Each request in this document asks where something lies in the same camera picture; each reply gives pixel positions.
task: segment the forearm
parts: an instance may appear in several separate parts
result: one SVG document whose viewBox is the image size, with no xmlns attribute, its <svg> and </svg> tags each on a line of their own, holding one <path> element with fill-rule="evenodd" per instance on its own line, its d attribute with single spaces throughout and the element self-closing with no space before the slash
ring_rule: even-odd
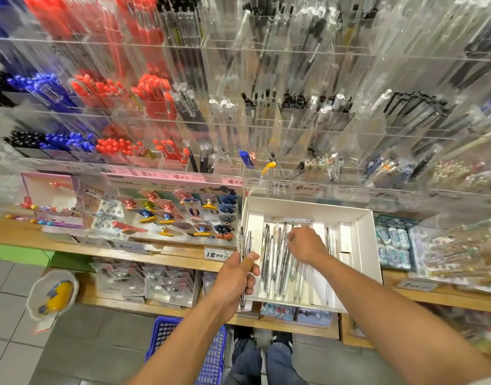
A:
<svg viewBox="0 0 491 385">
<path fill-rule="evenodd" d="M 128 385 L 192 385 L 221 324 L 206 296 L 191 310 Z"/>
<path fill-rule="evenodd" d="M 333 257 L 315 268 L 370 343 L 414 385 L 464 385 L 491 376 L 489 362 L 441 319 Z"/>
</svg>

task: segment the white cardboard box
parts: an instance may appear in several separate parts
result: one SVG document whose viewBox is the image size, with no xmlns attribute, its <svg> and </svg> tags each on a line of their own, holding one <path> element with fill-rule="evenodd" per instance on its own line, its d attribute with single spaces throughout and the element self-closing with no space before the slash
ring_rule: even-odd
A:
<svg viewBox="0 0 491 385">
<path fill-rule="evenodd" d="M 256 261 L 260 267 L 263 227 L 266 221 L 276 218 L 285 219 L 288 222 L 291 219 L 307 220 L 324 242 L 326 227 L 334 229 L 340 222 L 349 223 L 352 251 L 347 257 L 341 257 L 336 251 L 335 254 L 342 262 L 382 283 L 381 267 L 377 258 L 374 218 L 370 209 L 249 196 L 244 205 L 242 226 L 245 232 L 252 232 L 252 251 L 260 254 L 260 260 Z M 272 292 L 267 297 L 260 287 L 260 277 L 257 277 L 255 291 L 249 298 L 255 301 L 346 313 L 344 306 L 322 275 L 309 266 L 305 266 L 305 269 L 300 302 L 293 299 L 294 282 L 290 282 L 287 296 L 285 300 L 282 300 L 281 297 L 274 298 Z"/>
</svg>

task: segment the black shoe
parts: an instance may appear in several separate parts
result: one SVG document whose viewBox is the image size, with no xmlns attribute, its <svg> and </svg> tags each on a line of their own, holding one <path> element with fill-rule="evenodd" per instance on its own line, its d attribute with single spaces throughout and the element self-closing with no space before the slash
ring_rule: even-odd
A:
<svg viewBox="0 0 491 385">
<path fill-rule="evenodd" d="M 291 332 L 272 331 L 271 344 L 272 343 L 283 343 L 286 346 L 288 346 L 290 352 L 293 353 L 292 351 L 293 337 Z"/>
<path fill-rule="evenodd" d="M 233 339 L 236 342 L 242 339 L 250 339 L 256 344 L 256 338 L 254 337 L 254 330 L 252 327 L 245 327 L 242 325 L 235 325 L 233 330 Z"/>
</svg>

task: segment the gray tile floor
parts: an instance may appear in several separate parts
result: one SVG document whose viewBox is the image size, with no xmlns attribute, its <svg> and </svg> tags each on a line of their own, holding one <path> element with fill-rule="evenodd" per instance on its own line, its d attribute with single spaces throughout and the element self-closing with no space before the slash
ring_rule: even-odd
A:
<svg viewBox="0 0 491 385">
<path fill-rule="evenodd" d="M 31 335 L 26 295 L 41 273 L 36 266 L 0 261 L 0 385 L 123 385 L 143 365 L 154 317 L 76 304 L 52 332 Z M 265 351 L 271 332 L 255 329 Z M 225 353 L 231 365 L 233 335 Z M 318 385 L 404 385 L 376 351 L 340 341 L 294 335 L 293 363 Z M 267 383 L 265 365 L 263 383 Z"/>
</svg>

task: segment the hand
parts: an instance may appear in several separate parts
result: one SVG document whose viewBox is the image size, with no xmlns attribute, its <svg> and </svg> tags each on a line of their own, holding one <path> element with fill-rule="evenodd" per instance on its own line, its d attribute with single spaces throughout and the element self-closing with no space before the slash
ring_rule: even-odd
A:
<svg viewBox="0 0 491 385">
<path fill-rule="evenodd" d="M 260 258 L 255 252 L 250 252 L 247 257 L 252 260 Z M 259 276 L 260 268 L 254 264 L 253 269 L 249 270 L 247 264 L 240 262 L 238 252 L 234 252 L 222 265 L 208 296 L 213 298 L 222 312 L 223 324 L 227 323 L 237 312 L 243 291 L 248 295 L 253 294 L 256 278 L 249 272 Z"/>
<path fill-rule="evenodd" d="M 308 226 L 292 229 L 288 240 L 288 247 L 295 259 L 312 267 L 319 258 L 329 254 L 320 236 Z"/>
</svg>

